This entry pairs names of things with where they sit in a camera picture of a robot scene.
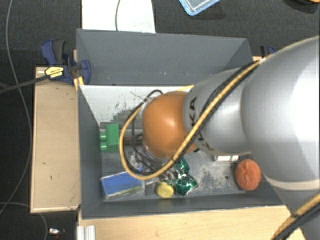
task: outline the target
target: blue clamp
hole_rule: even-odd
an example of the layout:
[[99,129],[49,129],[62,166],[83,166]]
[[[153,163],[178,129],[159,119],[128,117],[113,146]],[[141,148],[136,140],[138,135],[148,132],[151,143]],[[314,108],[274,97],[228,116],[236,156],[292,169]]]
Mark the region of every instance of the blue clamp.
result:
[[[45,41],[41,46],[41,53],[49,67],[59,66],[63,68],[63,72],[60,76],[50,78],[52,81],[62,81],[67,84],[74,84],[74,76],[71,74],[71,69],[77,66],[77,63],[72,56],[64,53],[64,46],[66,41],[64,40],[52,40]],[[85,85],[89,84],[91,78],[91,67],[88,60],[82,60],[80,62],[81,68],[77,68],[78,75],[82,76]]]

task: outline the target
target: black cable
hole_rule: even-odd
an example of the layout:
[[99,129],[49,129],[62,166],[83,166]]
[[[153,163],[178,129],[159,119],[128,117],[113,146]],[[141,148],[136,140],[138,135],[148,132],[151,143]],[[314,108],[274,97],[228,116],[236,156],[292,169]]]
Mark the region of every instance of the black cable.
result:
[[115,16],[114,16],[115,31],[119,31],[119,29],[118,29],[118,10],[119,10],[120,1],[121,0],[118,0],[118,3],[116,5],[116,9],[115,9]]
[[220,84],[209,96],[209,98],[206,100],[205,104],[203,105],[203,108],[201,110],[202,114],[206,108],[210,105],[211,101],[222,91],[223,88],[226,87],[226,85],[228,85],[233,79],[235,79],[240,73],[242,73],[244,70],[246,70],[248,67],[250,67],[253,62],[248,63],[247,65],[241,67],[240,69],[238,69],[236,72],[234,72],[232,75],[230,75],[222,84]]
[[[155,93],[159,93],[160,95],[164,94],[161,90],[159,89],[155,89],[152,92],[150,92],[146,98],[150,98],[153,94]],[[152,166],[151,162],[137,149],[137,145],[136,145],[136,134],[135,134],[135,122],[136,122],[136,118],[134,118],[131,122],[131,144],[132,144],[132,148],[134,150],[134,152],[136,153],[136,158],[138,161],[140,161],[142,164],[144,164],[146,167],[148,167],[149,169],[151,169],[152,171],[157,170],[156,167]],[[144,160],[142,160],[140,157],[144,157],[148,162],[146,163]]]
[[[6,204],[6,202],[0,202],[0,205],[7,205],[7,204]],[[29,208],[29,205],[27,205],[25,203],[21,203],[21,202],[10,202],[10,203],[8,203],[8,205]],[[47,224],[46,218],[41,213],[38,213],[38,215],[41,217],[41,219],[43,221],[43,225],[44,225],[44,238],[43,239],[46,240],[48,237],[48,224]]]
[[48,76],[47,75],[43,75],[41,77],[29,80],[29,81],[25,81],[25,82],[22,82],[22,83],[19,83],[19,84],[16,84],[16,85],[10,85],[10,86],[8,86],[6,88],[1,89],[0,90],[0,94],[4,94],[6,92],[10,92],[10,91],[13,91],[15,89],[19,89],[21,87],[34,85],[36,83],[42,82],[42,81],[47,80],[47,79],[48,79]]
[[[12,71],[15,83],[17,85],[19,85],[19,81],[18,81],[18,78],[17,78],[17,74],[16,74],[16,70],[15,70],[15,67],[14,67],[14,63],[13,63],[12,58],[11,58],[10,47],[9,47],[9,19],[10,19],[10,12],[11,12],[13,1],[14,0],[10,0],[8,11],[7,11],[7,15],[6,15],[6,20],[5,20],[5,47],[6,47],[6,50],[7,50],[7,56],[8,56],[9,62],[10,62],[10,67],[11,67],[11,71]],[[19,94],[20,94],[20,97],[21,97],[21,101],[22,101],[22,104],[23,104],[23,108],[24,108],[24,111],[25,111],[28,130],[29,130],[28,155],[27,155],[27,159],[26,159],[25,166],[24,166],[23,172],[21,174],[21,177],[20,177],[18,183],[16,184],[14,190],[12,191],[10,197],[8,198],[8,200],[6,202],[0,202],[0,204],[3,205],[2,209],[0,210],[0,216],[1,216],[1,214],[3,214],[3,212],[5,211],[5,209],[7,208],[8,205],[18,205],[18,206],[24,206],[24,207],[26,206],[26,207],[28,207],[26,204],[23,204],[23,203],[11,202],[12,198],[15,196],[16,192],[18,191],[18,189],[19,189],[19,187],[20,187],[20,185],[21,185],[21,183],[22,183],[22,181],[23,181],[23,179],[24,179],[24,177],[25,177],[25,175],[27,173],[27,170],[28,170],[28,167],[29,167],[29,163],[30,163],[30,160],[31,160],[31,154],[32,154],[32,124],[31,124],[31,118],[30,118],[28,107],[27,107],[27,103],[26,103],[26,100],[25,100],[25,97],[24,97],[24,94],[23,94],[21,88],[18,88],[18,91],[19,91]],[[46,228],[45,235],[44,235],[44,240],[46,240],[47,236],[48,236],[48,224],[47,224],[47,221],[46,221],[45,217],[41,213],[39,213],[39,215],[41,216],[41,218],[43,220],[43,223],[44,223],[44,226]]]
[[5,84],[5,83],[2,83],[2,82],[0,82],[0,87],[1,88],[7,88],[9,85],[7,85],[7,84]]
[[320,216],[320,203],[317,203],[304,214],[300,215],[293,223],[284,228],[283,231],[272,240],[286,240],[297,228],[302,227],[317,216]]
[[[81,65],[76,65],[76,66],[73,66],[73,67],[69,68],[68,70],[69,70],[69,73],[71,74],[72,71],[80,71],[80,70],[82,70],[82,66]],[[42,81],[48,80],[48,79],[49,79],[49,77],[47,75],[43,75],[43,76],[37,77],[35,79],[29,80],[29,81],[18,83],[16,85],[9,85],[9,86],[1,89],[0,90],[0,94],[4,94],[6,92],[10,92],[10,91],[13,91],[15,89],[20,89],[22,87],[34,85],[36,83],[39,83],[39,82],[42,82]]]
[[[142,105],[148,100],[148,98],[150,98],[153,94],[155,93],[160,93],[160,94],[164,94],[161,90],[159,89],[155,89],[153,91],[151,91],[147,96],[146,98],[140,102],[131,112],[130,114],[128,115],[127,119],[124,121],[124,122],[127,122],[128,119],[133,115],[133,113],[135,113],[139,108],[142,107]],[[141,152],[138,151],[137,147],[136,147],[136,135],[135,135],[135,122],[134,122],[135,118],[133,119],[132,123],[131,123],[131,144],[133,145],[133,150],[141,157],[144,157],[143,154]],[[130,170],[133,171],[134,173],[136,174],[140,174],[140,175],[148,175],[149,173],[147,172],[141,172],[141,171],[138,171],[136,168],[134,168],[132,166],[132,164],[128,161],[128,158],[127,158],[127,154],[125,152],[125,147],[124,147],[124,143],[123,143],[123,152],[124,152],[124,157],[125,157],[125,160],[126,160],[126,163],[127,165],[130,167]],[[150,164],[147,164],[145,161],[143,161],[142,159],[138,159],[141,163],[143,163],[145,166],[147,166],[149,169],[151,170],[155,170],[156,168],[152,168],[152,166]]]
[[[199,117],[202,115],[202,113],[204,112],[204,110],[208,107],[208,105],[211,103],[211,101],[213,99],[216,98],[216,96],[222,91],[222,89],[229,84],[234,78],[236,78],[239,74],[241,74],[244,70],[246,70],[248,67],[250,67],[254,62],[251,62],[250,64],[243,66],[242,68],[238,69],[235,73],[233,73],[227,80],[225,80],[222,84],[220,84],[214,91],[213,93],[210,95],[209,99],[206,101],[201,114],[199,115]],[[238,82],[236,82],[231,88],[230,90],[219,100],[219,102],[214,106],[214,108],[210,111],[210,113],[208,114],[208,116],[205,118],[205,120],[203,121],[203,123],[201,124],[201,126],[196,130],[195,134],[193,135],[193,137],[191,138],[191,140],[188,142],[188,144],[185,146],[185,148],[183,149],[183,151],[180,154],[180,158],[183,157],[183,155],[187,152],[187,150],[189,149],[189,147],[193,144],[193,142],[195,141],[195,139],[198,137],[198,134],[202,131],[202,129],[206,126],[207,122],[209,121],[209,119],[211,118],[211,116],[216,112],[216,110],[219,108],[219,106],[223,103],[223,101],[229,96],[229,94],[231,92],[233,92],[233,90],[244,80],[246,79],[256,68],[258,67],[258,65],[251,71],[249,71],[248,73],[246,73],[245,76],[243,76]]]

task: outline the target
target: white paper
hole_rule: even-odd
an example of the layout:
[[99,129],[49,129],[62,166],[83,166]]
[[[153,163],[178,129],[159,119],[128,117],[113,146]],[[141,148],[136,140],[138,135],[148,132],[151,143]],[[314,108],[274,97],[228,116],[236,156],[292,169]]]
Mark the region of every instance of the white paper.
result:
[[[82,28],[116,30],[118,0],[82,0]],[[151,0],[121,0],[117,14],[119,31],[155,33]]]

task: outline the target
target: black surface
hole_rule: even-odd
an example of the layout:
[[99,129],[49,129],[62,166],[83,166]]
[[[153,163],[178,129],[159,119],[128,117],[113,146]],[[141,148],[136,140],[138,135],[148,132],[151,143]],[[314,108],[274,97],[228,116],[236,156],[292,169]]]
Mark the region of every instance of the black surface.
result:
[[[10,0],[0,0],[0,83],[14,84],[5,48],[5,19]],[[253,55],[260,45],[276,50],[319,35],[319,5],[295,0],[222,0],[197,16],[188,16],[178,0],[152,0],[156,31],[248,38]],[[76,47],[76,28],[81,27],[81,0],[14,0],[9,23],[9,44],[19,81],[34,75],[43,62],[39,46],[45,40],[65,39],[66,51]],[[32,88],[23,89],[30,112]],[[24,168],[28,152],[28,128],[17,91],[0,96],[0,202],[6,201]],[[29,202],[29,176],[15,197]],[[47,215],[48,226],[65,228],[72,239],[74,212]],[[8,207],[0,216],[0,238],[42,239],[41,220],[26,209]]]

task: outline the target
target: orange ball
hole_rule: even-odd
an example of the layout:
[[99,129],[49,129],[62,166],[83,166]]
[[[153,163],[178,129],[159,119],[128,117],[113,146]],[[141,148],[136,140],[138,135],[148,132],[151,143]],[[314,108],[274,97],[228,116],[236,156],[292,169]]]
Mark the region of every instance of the orange ball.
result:
[[234,176],[235,182],[241,189],[252,191],[259,186],[261,181],[261,170],[255,161],[245,159],[237,164]]
[[[154,98],[142,116],[143,143],[154,156],[170,159],[188,135],[183,122],[187,93],[172,91]],[[192,144],[187,152],[194,150]]]

